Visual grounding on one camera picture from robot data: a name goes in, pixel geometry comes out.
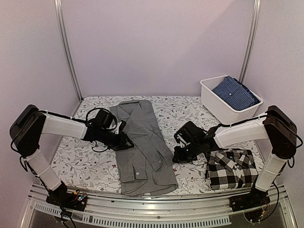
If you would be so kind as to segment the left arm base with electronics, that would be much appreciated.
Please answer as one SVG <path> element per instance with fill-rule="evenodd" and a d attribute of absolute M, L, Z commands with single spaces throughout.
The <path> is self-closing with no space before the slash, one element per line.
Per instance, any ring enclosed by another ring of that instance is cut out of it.
<path fill-rule="evenodd" d="M 68 192 L 67 186 L 62 182 L 57 189 L 48 191 L 46 202 L 66 209 L 85 211 L 87 194 L 79 190 Z"/>

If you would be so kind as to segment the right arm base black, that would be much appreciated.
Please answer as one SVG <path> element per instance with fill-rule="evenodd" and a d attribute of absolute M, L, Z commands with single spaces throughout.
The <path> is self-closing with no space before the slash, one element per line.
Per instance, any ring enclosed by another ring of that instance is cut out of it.
<path fill-rule="evenodd" d="M 260 223 L 268 219 L 275 212 L 280 198 L 279 188 L 274 183 L 274 187 L 277 193 L 277 199 L 274 208 L 270 212 L 270 197 L 268 191 L 263 192 L 252 187 L 249 193 L 243 195 L 232 196 L 229 198 L 229 206 L 233 212 L 244 211 L 243 215 L 245 219 L 252 223 Z"/>

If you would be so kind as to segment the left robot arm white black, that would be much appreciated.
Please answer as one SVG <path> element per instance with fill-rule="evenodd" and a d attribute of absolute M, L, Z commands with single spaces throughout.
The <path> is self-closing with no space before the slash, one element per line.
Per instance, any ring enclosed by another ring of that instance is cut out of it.
<path fill-rule="evenodd" d="M 45 135 L 70 137 L 86 142 L 99 142 L 113 151 L 128 150 L 134 143 L 124 132 L 125 121 L 119 121 L 109 110 L 98 107 L 87 112 L 84 119 L 74 118 L 29 104 L 9 129 L 11 149 L 17 152 L 34 175 L 52 192 L 60 206 L 67 206 L 71 197 L 61 185 L 62 180 L 42 151 Z"/>

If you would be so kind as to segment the grey long sleeve shirt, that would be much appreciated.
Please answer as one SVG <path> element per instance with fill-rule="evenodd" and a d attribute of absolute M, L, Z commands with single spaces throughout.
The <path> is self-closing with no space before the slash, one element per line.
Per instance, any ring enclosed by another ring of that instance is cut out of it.
<path fill-rule="evenodd" d="M 158 196 L 178 188 L 173 171 L 173 153 L 165 143 L 148 100 L 131 100 L 110 107 L 134 147 L 116 152 L 116 163 L 125 196 Z"/>

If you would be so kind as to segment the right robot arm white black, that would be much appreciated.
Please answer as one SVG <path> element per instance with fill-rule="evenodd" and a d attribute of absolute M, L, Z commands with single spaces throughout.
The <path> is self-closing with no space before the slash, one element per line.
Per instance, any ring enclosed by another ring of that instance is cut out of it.
<path fill-rule="evenodd" d="M 189 163 L 204 154 L 206 176 L 213 190 L 252 187 L 246 195 L 249 207 L 256 207 L 288 160 L 295 156 L 303 141 L 295 123 L 272 105 L 255 117 L 236 123 L 218 124 L 205 130 L 193 122 L 185 123 L 175 134 L 174 163 Z M 265 142 L 270 150 L 263 155 L 264 165 L 256 167 L 250 149 L 234 148 L 248 142 Z"/>

